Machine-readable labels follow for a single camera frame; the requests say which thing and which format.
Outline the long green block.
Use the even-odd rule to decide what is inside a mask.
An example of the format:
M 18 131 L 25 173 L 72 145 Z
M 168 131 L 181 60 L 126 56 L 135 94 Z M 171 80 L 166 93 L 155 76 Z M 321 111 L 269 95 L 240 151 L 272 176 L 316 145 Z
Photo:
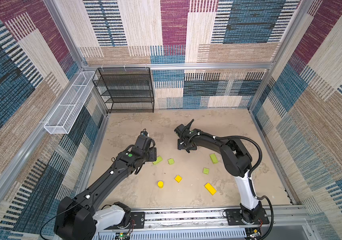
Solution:
M 210 154 L 210 159 L 211 159 L 213 164 L 217 164 L 219 162 L 218 157 L 216 156 L 216 154 Z
M 163 161 L 163 158 L 161 156 L 158 156 L 156 158 L 156 161 L 153 162 L 153 165 L 157 165 L 157 164 L 161 163 L 162 161 Z

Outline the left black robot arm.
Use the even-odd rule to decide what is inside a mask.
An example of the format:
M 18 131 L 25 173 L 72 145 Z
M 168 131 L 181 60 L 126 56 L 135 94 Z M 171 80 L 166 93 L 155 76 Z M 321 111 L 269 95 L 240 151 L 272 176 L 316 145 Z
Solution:
M 131 209 L 116 202 L 100 210 L 106 197 L 131 174 L 138 174 L 146 162 L 156 160 L 155 141 L 142 131 L 135 144 L 120 152 L 112 165 L 91 186 L 73 198 L 65 197 L 58 205 L 54 233 L 63 240 L 91 240 L 110 228 L 127 228 Z

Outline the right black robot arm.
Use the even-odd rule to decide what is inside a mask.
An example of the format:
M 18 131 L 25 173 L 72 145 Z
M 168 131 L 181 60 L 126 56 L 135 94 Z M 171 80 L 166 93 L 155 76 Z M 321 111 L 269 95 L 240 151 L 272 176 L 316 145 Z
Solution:
M 178 149 L 189 153 L 196 151 L 198 147 L 203 147 L 219 153 L 222 156 L 225 169 L 235 177 L 241 196 L 242 220 L 246 224 L 253 224 L 263 210 L 252 180 L 252 172 L 259 166 L 263 157 L 260 146 L 248 137 L 218 137 L 198 129 L 191 130 L 191 125 L 192 123 L 187 126 L 181 124 L 175 128 L 174 132 L 179 137 Z M 243 144 L 243 140 L 252 143 L 258 151 L 259 157 L 255 165 L 252 165 L 252 155 Z

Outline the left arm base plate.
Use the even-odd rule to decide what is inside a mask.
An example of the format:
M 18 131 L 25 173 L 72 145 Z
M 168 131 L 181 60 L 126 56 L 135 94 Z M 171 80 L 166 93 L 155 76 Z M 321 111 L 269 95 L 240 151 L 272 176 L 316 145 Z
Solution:
M 145 212 L 130 212 L 123 216 L 122 221 L 118 225 L 106 228 L 105 230 L 128 230 L 130 228 L 143 229 L 145 220 Z

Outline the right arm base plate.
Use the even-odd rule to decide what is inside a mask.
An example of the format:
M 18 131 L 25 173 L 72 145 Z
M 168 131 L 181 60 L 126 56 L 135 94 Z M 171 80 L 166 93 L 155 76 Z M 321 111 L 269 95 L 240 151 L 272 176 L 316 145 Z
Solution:
M 263 208 L 249 211 L 247 209 L 227 209 L 224 210 L 224 217 L 228 221 L 229 226 L 244 226 L 244 225 L 269 225 L 270 219 Z

